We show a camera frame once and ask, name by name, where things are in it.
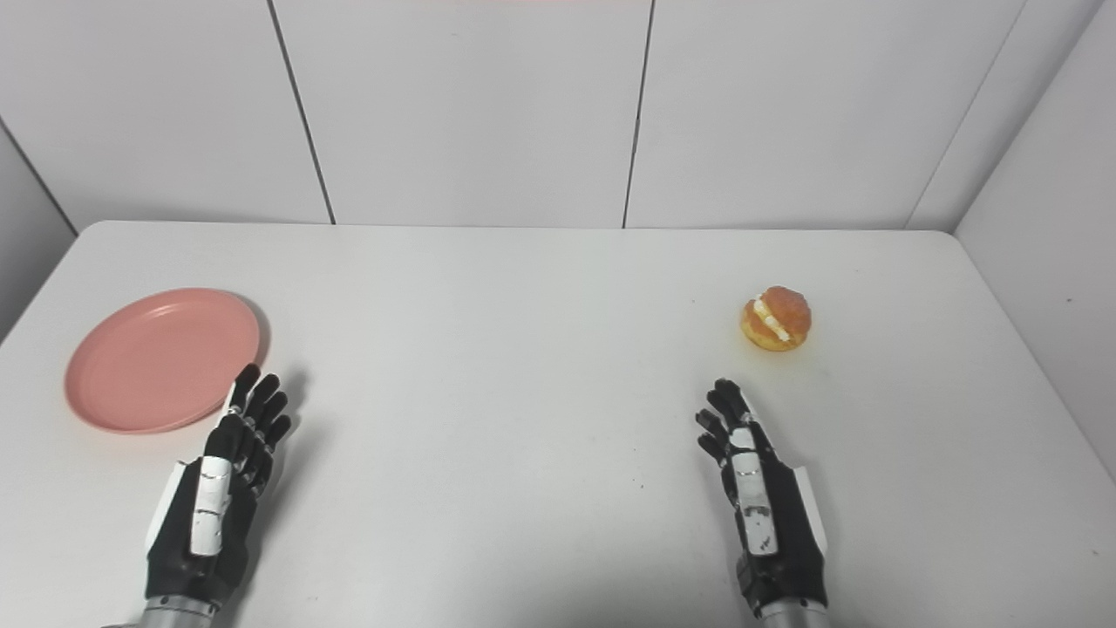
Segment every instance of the table surface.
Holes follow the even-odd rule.
[[[770,283],[815,312],[785,355],[737,329]],[[97,322],[181,286],[263,312],[299,422],[224,626],[742,625],[694,444],[719,377],[810,470],[835,626],[1116,617],[1116,486],[950,235],[109,222],[0,349],[4,624],[137,615],[212,419],[105,434],[61,383]]]

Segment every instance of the robotic hand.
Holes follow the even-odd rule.
[[[720,465],[735,510],[741,593],[764,628],[828,628],[826,539],[806,470],[779,461],[735,384],[718,380],[706,399],[721,417],[698,414],[698,444]]]
[[[147,606],[138,628],[209,628],[244,578],[256,504],[291,426],[280,416],[287,396],[279,378],[259,378],[256,365],[241,371],[204,455],[171,473],[147,533]]]

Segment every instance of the robot wrist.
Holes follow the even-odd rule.
[[[185,596],[148,598],[136,628],[210,628],[218,607]]]

